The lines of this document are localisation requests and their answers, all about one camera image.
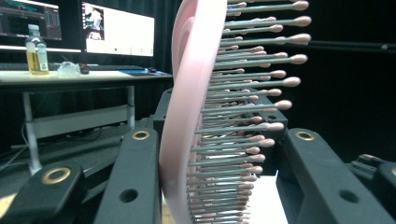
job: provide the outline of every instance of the white desk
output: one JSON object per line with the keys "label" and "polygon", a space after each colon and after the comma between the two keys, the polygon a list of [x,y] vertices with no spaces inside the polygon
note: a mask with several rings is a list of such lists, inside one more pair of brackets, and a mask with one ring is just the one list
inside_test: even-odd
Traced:
{"label": "white desk", "polygon": [[[0,71],[0,93],[20,92],[23,96],[26,132],[31,154],[30,170],[34,174],[41,169],[37,138],[60,133],[70,133],[91,127],[128,121],[134,127],[134,84],[139,82],[162,82],[171,75],[127,75],[118,71],[91,71],[78,77],[59,77],[57,72],[46,76],[32,76],[27,71]],[[125,87],[128,89],[127,105],[84,111],[60,116],[34,119],[30,93],[37,91],[86,91]]]}

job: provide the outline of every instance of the brass grommet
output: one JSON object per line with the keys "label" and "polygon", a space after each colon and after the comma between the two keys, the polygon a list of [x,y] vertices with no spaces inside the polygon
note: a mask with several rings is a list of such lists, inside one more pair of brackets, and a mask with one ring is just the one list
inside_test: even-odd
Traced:
{"label": "brass grommet", "polygon": [[146,132],[146,131],[136,132],[136,133],[132,134],[132,138],[134,140],[145,140],[145,139],[149,138],[149,132]]}
{"label": "brass grommet", "polygon": [[312,141],[315,139],[314,135],[312,135],[311,133],[306,133],[306,132],[297,132],[296,136],[300,139],[305,140],[305,141]]}
{"label": "brass grommet", "polygon": [[[55,174],[56,172],[62,172],[62,174],[56,178],[51,178],[50,176]],[[72,171],[68,167],[55,168],[47,171],[41,179],[41,182],[43,182],[43,184],[45,185],[57,184],[64,181],[68,176],[70,176],[71,172]]]}

